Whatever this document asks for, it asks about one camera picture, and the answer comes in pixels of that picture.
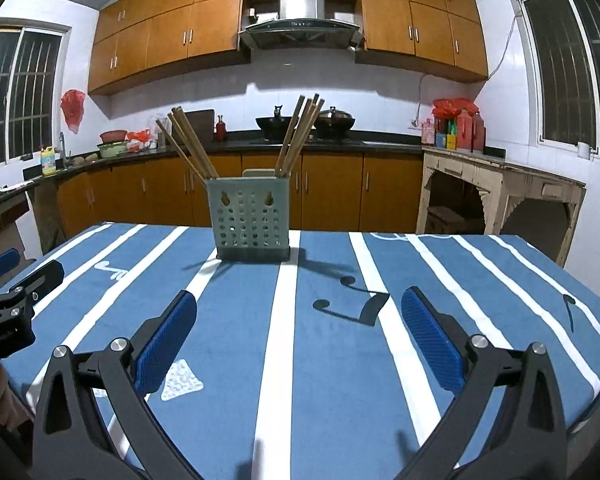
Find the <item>person's left hand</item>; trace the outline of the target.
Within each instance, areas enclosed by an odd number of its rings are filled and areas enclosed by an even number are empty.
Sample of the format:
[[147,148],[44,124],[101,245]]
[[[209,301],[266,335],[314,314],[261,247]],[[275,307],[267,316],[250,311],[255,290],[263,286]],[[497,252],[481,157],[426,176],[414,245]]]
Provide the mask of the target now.
[[31,420],[31,413],[9,387],[8,375],[0,362],[0,426],[14,431]]

